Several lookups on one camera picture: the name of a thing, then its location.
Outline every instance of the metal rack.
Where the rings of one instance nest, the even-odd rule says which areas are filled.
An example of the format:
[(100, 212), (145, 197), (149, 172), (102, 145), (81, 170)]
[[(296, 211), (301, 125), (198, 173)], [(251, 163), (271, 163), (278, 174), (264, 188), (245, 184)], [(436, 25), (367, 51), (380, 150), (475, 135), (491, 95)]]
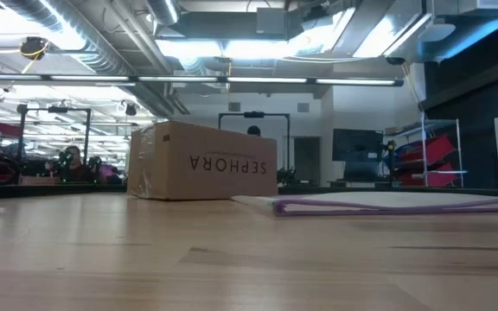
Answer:
[[(426, 151), (426, 140), (427, 140), (427, 135), (429, 131), (432, 130), (440, 130), (442, 128), (445, 128), (447, 126), (455, 125), (456, 126), (456, 151), (458, 151), (458, 170), (452, 170), (452, 171), (437, 171), (437, 170), (428, 170), (428, 159), (427, 159), (427, 151)], [(431, 120), (431, 119), (426, 119), (425, 114), (422, 112), (420, 116), (420, 121), (416, 122), (415, 124), (410, 124), (407, 126), (404, 126), (402, 128), (397, 129), (396, 131), (386, 134), (386, 136), (389, 137), (406, 137), (408, 140), (410, 136), (416, 135), (416, 134), (421, 134), (421, 139), (422, 139), (422, 160), (421, 161), (416, 161), (416, 162), (422, 162), (424, 164), (424, 173), (423, 174), (418, 174), (418, 175), (413, 175), (412, 177), (414, 178), (419, 178), (419, 179), (424, 179), (424, 185), (428, 187), (428, 178), (427, 176), (429, 174), (459, 174), (460, 175), (460, 184), (461, 187), (464, 187), (464, 174), (467, 173), (467, 171), (463, 170), (463, 156), (462, 156), (462, 150), (461, 150), (461, 144), (460, 144), (460, 126), (458, 124), (458, 119), (455, 120)]]

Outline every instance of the wooden tabletop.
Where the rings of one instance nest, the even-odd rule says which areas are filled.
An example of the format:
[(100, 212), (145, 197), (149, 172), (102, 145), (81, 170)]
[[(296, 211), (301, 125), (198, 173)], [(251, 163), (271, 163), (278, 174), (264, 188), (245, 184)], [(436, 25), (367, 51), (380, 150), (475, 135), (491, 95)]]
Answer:
[(498, 310), (498, 214), (0, 200), (0, 310)]

